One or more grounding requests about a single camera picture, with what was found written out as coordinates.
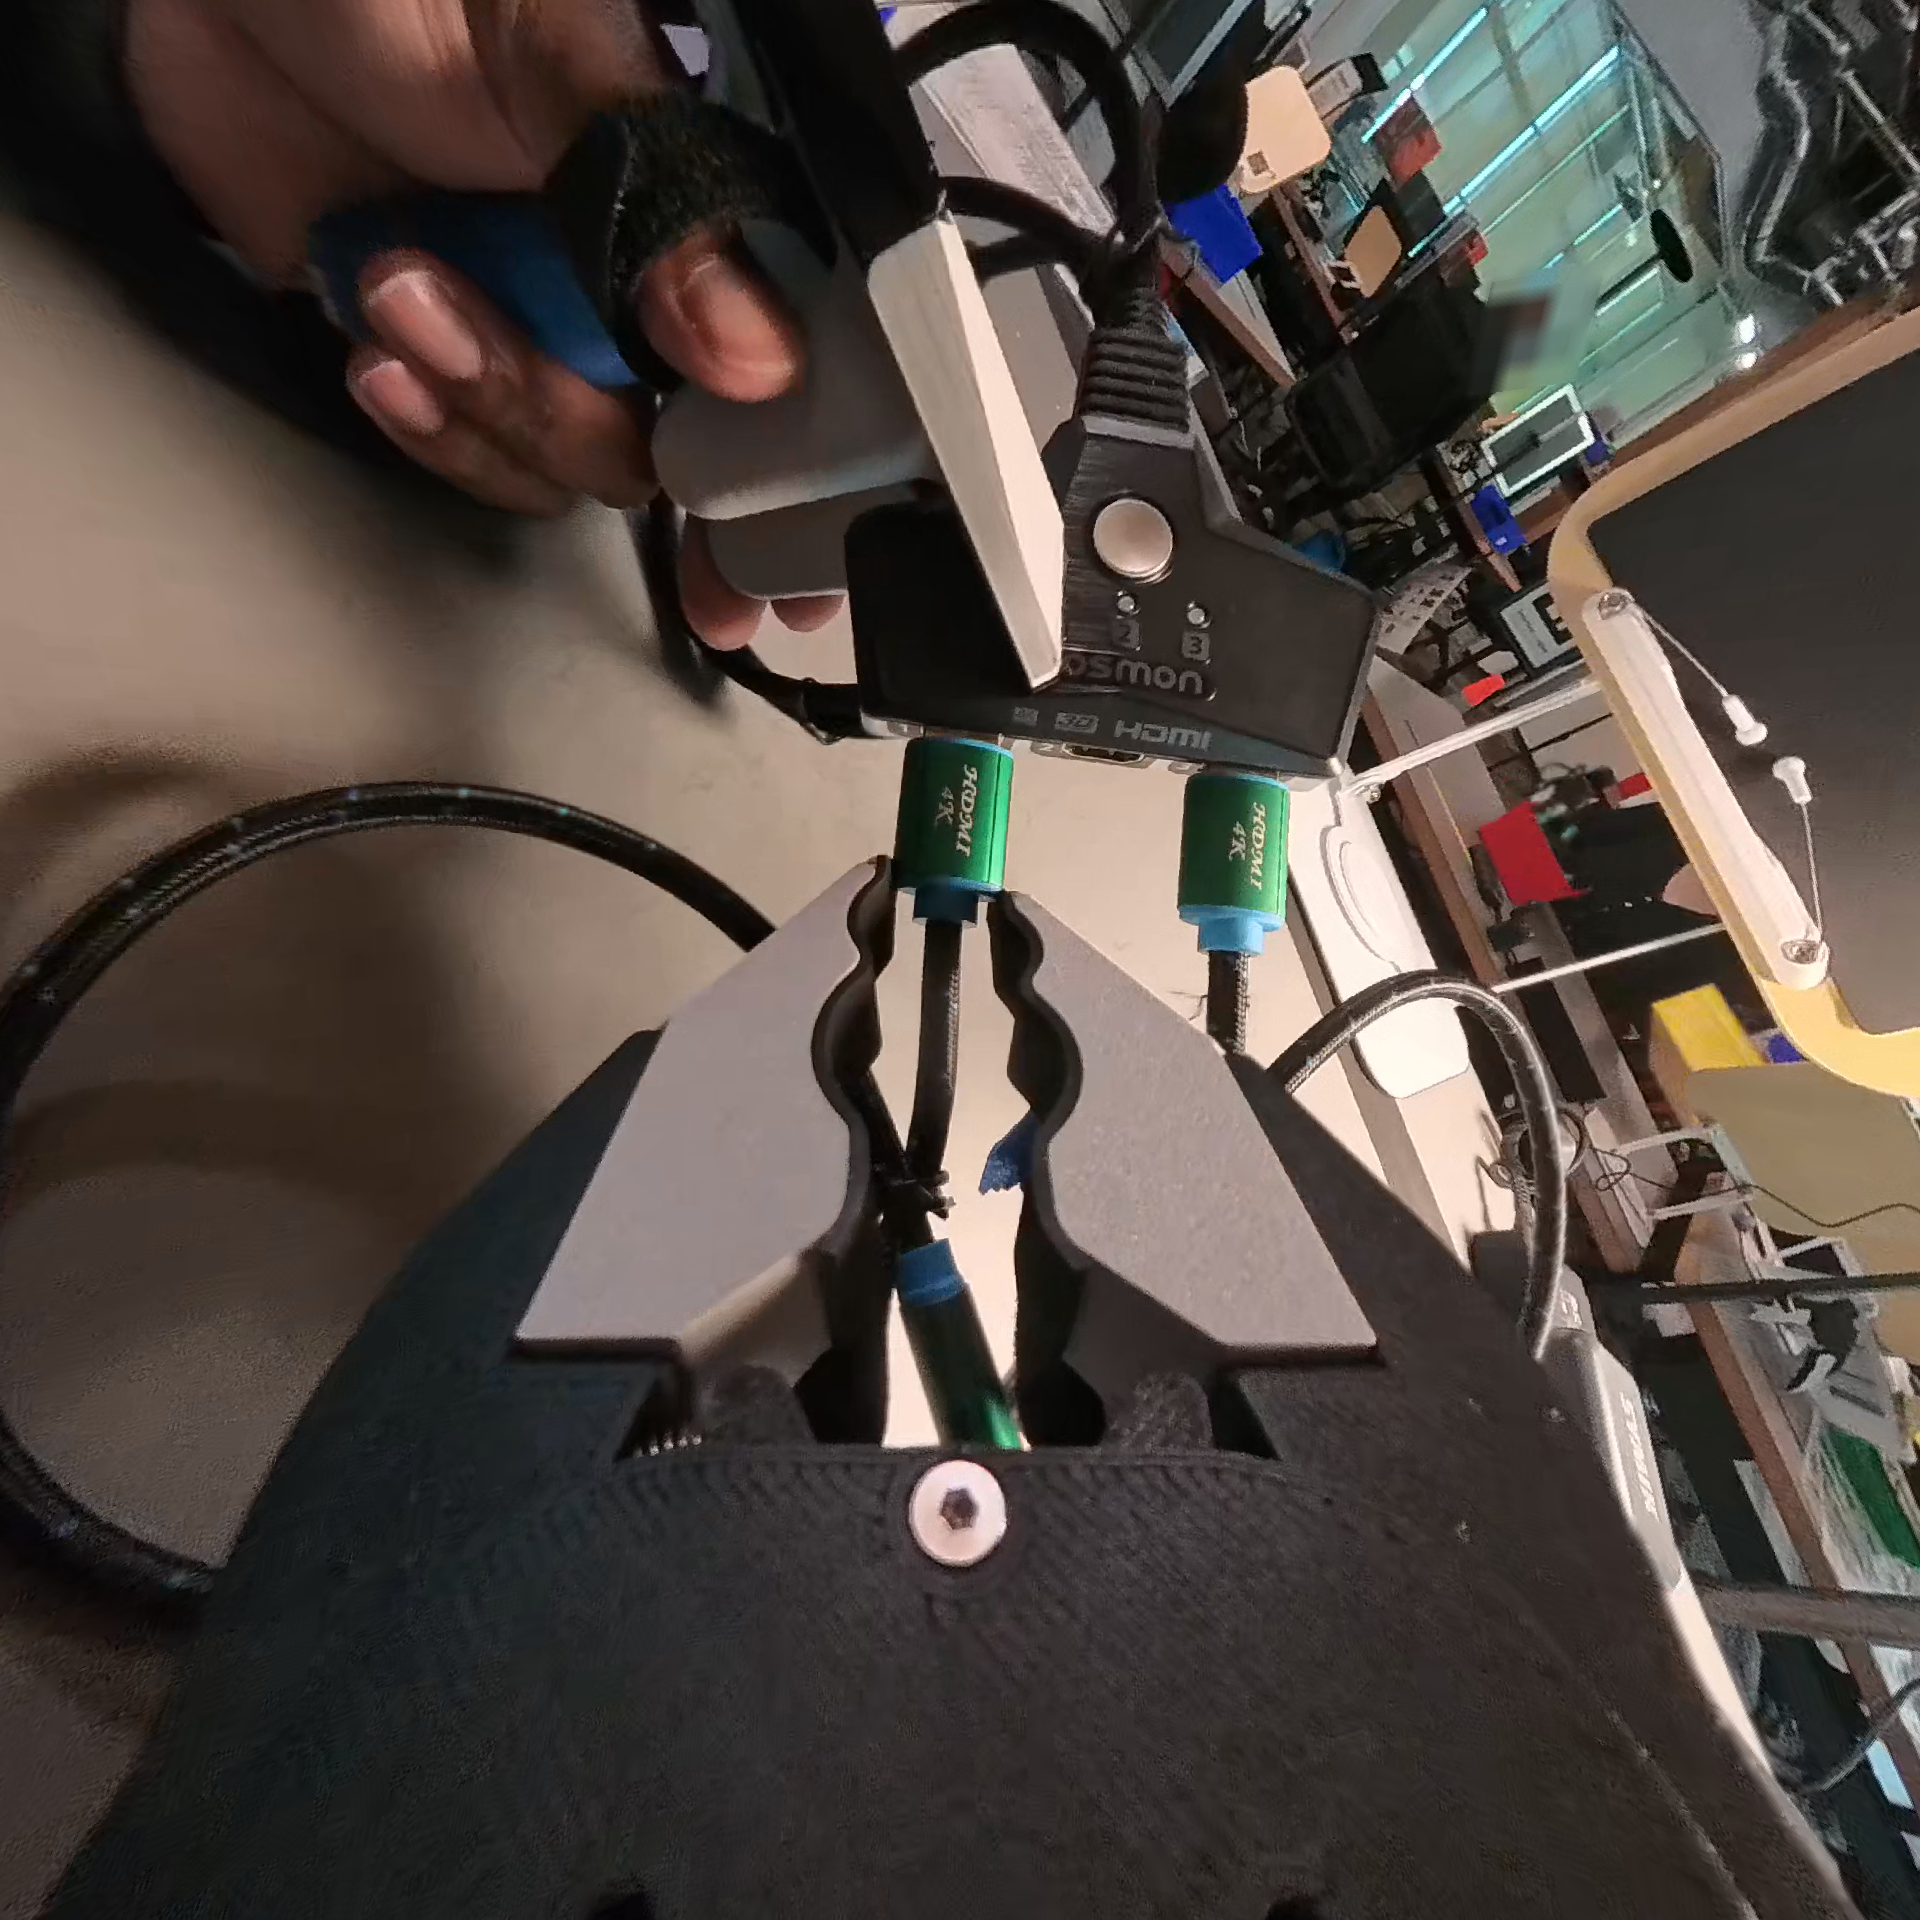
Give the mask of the white boxy device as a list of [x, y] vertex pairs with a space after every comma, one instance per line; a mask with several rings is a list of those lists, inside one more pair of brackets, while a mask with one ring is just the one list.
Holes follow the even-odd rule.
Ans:
[[1332, 134], [1300, 68], [1273, 66], [1239, 93], [1247, 127], [1232, 173], [1236, 196], [1252, 201], [1300, 180], [1332, 157]]

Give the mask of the yellow box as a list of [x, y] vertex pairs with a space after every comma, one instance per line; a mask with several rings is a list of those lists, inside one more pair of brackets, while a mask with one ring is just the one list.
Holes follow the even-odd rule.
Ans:
[[1766, 1085], [1773, 1060], [1764, 1058], [1740, 1012], [1714, 984], [1648, 1005], [1646, 1060], [1659, 1113], [1678, 1130], [1773, 1117], [1779, 1103]]

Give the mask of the person's left hand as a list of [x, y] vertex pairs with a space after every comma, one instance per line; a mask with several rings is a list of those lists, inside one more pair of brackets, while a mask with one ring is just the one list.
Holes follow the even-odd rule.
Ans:
[[[291, 292], [336, 206], [530, 193], [599, 111], [673, 81], [639, 4], [129, 4], [124, 71], [161, 159]], [[358, 278], [346, 384], [426, 474], [520, 516], [647, 506], [648, 429], [535, 352], [426, 252]]]

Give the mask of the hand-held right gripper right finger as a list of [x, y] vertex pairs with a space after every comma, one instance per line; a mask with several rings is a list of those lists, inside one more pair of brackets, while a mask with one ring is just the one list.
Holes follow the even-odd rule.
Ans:
[[1023, 893], [989, 910], [1023, 1097], [1012, 1396], [1031, 1446], [1101, 1444], [1148, 1380], [1376, 1354], [1228, 1056]]

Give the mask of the white bar bracket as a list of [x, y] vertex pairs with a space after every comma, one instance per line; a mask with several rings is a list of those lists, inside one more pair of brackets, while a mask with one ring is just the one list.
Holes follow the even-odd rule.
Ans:
[[1640, 726], [1653, 750], [1656, 788], [1675, 820], [1692, 827], [1703, 847], [1700, 872], [1721, 878], [1732, 920], [1750, 931], [1764, 979], [1786, 991], [1822, 986], [1832, 946], [1805, 761], [1783, 756], [1766, 771], [1800, 836], [1800, 857], [1783, 858], [1714, 756], [1721, 739], [1745, 756], [1764, 756], [1770, 732], [1752, 704], [1630, 592], [1596, 592], [1579, 617], [1625, 719]]

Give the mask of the red box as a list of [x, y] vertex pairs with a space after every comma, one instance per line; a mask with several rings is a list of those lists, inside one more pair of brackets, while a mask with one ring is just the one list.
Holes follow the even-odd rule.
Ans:
[[1478, 827], [1478, 851], [1512, 908], [1573, 901], [1579, 887], [1566, 875], [1533, 802], [1518, 799]]

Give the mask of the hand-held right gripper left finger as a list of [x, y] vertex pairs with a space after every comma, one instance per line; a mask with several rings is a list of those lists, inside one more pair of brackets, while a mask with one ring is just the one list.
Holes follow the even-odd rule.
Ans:
[[696, 1444], [770, 1375], [805, 1433], [888, 1427], [896, 1133], [876, 1089], [896, 899], [863, 858], [659, 1030], [516, 1329], [535, 1362], [632, 1360], [626, 1439]]

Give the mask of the white desk stand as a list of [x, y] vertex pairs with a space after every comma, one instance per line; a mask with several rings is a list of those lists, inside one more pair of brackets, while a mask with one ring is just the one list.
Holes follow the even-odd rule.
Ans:
[[[1573, 1107], [1622, 1097], [1615, 1064], [1665, 995], [1721, 986], [1745, 995], [1738, 949], [1708, 916], [1669, 901], [1689, 875], [1643, 778], [1606, 763], [1539, 768], [1548, 747], [1615, 747], [1583, 670], [1512, 713], [1461, 713], [1401, 661], [1371, 667], [1344, 775], [1294, 799], [1294, 895], [1336, 995], [1398, 973], [1461, 973], [1498, 986]], [[1573, 901], [1512, 908], [1478, 851], [1478, 827], [1533, 802], [1579, 887]]]

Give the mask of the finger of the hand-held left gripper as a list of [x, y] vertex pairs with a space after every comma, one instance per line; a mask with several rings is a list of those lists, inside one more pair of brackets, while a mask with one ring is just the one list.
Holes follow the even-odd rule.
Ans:
[[1063, 523], [956, 221], [878, 252], [867, 298], [1023, 678], [1045, 685], [1063, 662]]

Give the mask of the black hdmi switch with button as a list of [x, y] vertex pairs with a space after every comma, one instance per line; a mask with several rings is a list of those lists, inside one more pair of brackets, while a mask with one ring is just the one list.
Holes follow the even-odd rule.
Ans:
[[1376, 605], [1236, 518], [1148, 278], [1104, 304], [1041, 464], [1063, 532], [1061, 662], [1038, 678], [1017, 667], [950, 506], [872, 511], [845, 538], [863, 719], [1330, 778], [1349, 759]]

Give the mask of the dark board with wooden frame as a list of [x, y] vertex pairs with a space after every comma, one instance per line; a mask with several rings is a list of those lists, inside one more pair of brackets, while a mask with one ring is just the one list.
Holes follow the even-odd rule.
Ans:
[[[1791, 342], [1786, 363], [1669, 424], [1560, 518], [1548, 588], [1711, 906], [1788, 1042], [1832, 1076], [1915, 1094], [1915, 312]], [[1630, 592], [1764, 719], [1714, 756], [1788, 858], [1795, 820], [1770, 761], [1800, 756], [1827, 979], [1786, 991], [1703, 875], [1653, 750], [1622, 713], [1579, 607]]]

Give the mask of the small blue bin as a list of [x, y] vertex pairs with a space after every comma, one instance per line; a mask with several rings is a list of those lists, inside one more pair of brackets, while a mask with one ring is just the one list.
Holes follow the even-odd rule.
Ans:
[[1232, 182], [1164, 202], [1167, 229], [1188, 242], [1200, 268], [1228, 284], [1259, 260], [1259, 239]]

